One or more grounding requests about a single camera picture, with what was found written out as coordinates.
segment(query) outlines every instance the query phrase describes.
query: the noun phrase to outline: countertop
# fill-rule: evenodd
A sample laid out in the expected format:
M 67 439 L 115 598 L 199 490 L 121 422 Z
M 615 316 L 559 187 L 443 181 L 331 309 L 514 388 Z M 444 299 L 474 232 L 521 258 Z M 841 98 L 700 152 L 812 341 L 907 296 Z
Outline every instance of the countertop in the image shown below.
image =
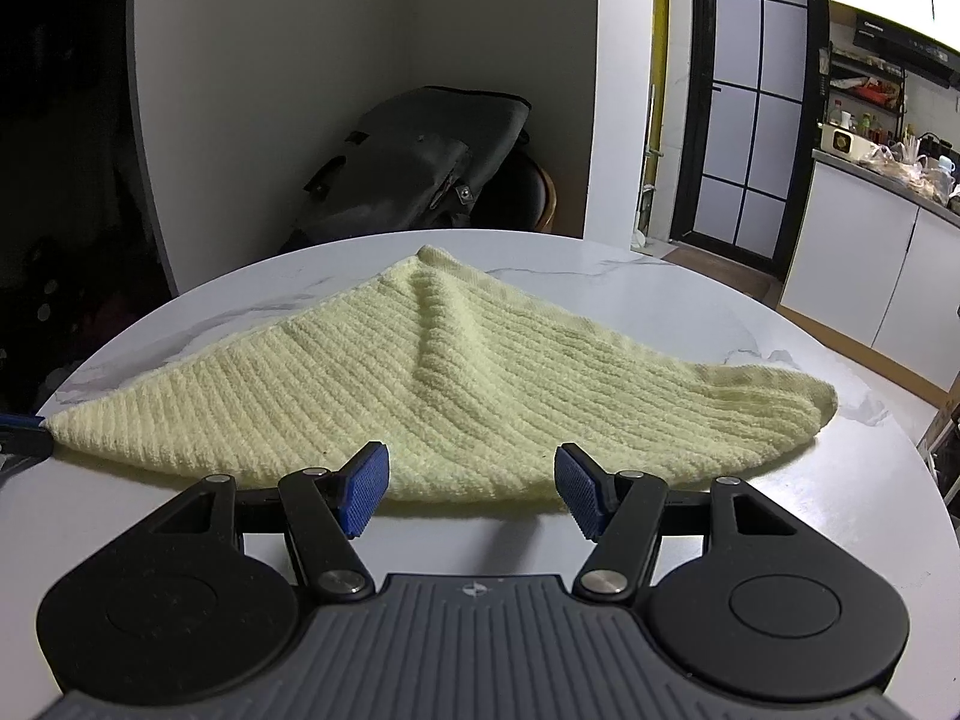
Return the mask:
M 96 398 L 219 338 L 359 284 L 424 244 L 666 354 L 781 365 L 831 382 L 840 405 L 830 423 L 810 445 L 750 481 L 899 591 L 910 637 L 887 696 L 913 717 L 954 717 L 960 552 L 912 442 L 832 351 L 755 300 L 679 266 L 591 242 L 493 230 L 395 233 L 312 247 L 234 271 L 161 306 L 75 371 L 43 413 Z M 0 490 L 0 566 L 8 569 L 0 603 L 4 720 L 32 718 L 59 695 L 34 631 L 43 594 L 174 494 L 169 480 L 62 456 Z M 248 536 L 245 544 L 249 554 L 289 570 L 282 536 Z M 568 514 L 373 517 L 353 544 L 378 584 L 388 573 L 407 572 L 558 574 L 569 585 L 593 546 Z M 697 539 L 665 539 L 656 576 L 701 548 Z
M 915 205 L 919 205 L 923 210 L 930 211 L 930 213 L 937 215 L 943 220 L 947 220 L 954 227 L 960 227 L 960 215 L 954 214 L 949 208 L 944 208 L 938 202 L 933 200 L 928 200 L 926 197 L 921 197 L 915 191 L 911 191 L 906 186 L 901 184 L 901 182 L 896 181 L 893 178 L 889 178 L 886 175 L 880 175 L 875 173 L 872 170 L 869 170 L 867 167 L 862 167 L 857 165 L 854 162 L 848 162 L 848 160 L 843 157 L 838 157 L 835 154 L 830 154 L 827 151 L 820 151 L 819 148 L 813 149 L 813 158 L 817 162 L 822 162 L 824 165 L 830 165 L 831 167 L 836 167 L 837 170 L 843 170 L 843 172 L 854 175 L 857 178 L 862 178 L 864 181 L 869 181 L 875 186 L 879 186 L 880 189 L 885 189 L 886 191 L 891 191 L 893 194 L 898 194 L 905 200 L 909 200 Z

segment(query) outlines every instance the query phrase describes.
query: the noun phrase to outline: bottle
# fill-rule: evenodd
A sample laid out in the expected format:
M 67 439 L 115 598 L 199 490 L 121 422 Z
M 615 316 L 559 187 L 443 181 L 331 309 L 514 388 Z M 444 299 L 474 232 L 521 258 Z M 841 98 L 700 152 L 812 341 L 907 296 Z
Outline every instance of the bottle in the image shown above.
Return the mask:
M 843 122 L 843 106 L 840 103 L 840 100 L 833 101 L 833 108 L 830 110 L 830 115 L 827 118 L 827 124 L 832 124 L 834 127 L 840 127 L 840 122 Z

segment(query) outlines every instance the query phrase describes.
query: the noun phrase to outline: yellow towel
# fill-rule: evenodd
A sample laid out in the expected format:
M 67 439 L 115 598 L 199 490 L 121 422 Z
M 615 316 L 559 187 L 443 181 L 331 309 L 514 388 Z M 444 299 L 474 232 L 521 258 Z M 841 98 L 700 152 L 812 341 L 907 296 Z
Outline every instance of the yellow towel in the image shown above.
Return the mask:
M 803 373 L 665 357 L 424 247 L 45 424 L 89 454 L 244 485 L 381 440 L 391 498 L 544 501 L 562 442 L 676 484 L 774 460 L 836 407 Z

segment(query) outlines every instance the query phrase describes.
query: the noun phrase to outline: white logo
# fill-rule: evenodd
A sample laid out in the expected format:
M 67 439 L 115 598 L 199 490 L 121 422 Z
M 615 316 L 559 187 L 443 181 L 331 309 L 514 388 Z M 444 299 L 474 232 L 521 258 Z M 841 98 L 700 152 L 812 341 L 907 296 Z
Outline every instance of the white logo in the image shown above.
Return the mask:
M 486 584 L 480 584 L 478 581 L 472 581 L 470 584 L 465 584 L 460 588 L 464 595 L 469 595 L 470 598 L 479 598 L 481 595 L 486 595 L 490 588 Z

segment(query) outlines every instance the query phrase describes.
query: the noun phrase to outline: range hood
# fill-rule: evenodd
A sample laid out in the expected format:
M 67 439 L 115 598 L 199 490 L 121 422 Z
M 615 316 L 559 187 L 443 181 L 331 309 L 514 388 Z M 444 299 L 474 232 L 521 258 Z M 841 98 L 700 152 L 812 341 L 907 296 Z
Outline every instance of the range hood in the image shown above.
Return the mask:
M 912 29 L 857 13 L 853 45 L 904 66 L 944 89 L 960 89 L 960 55 Z

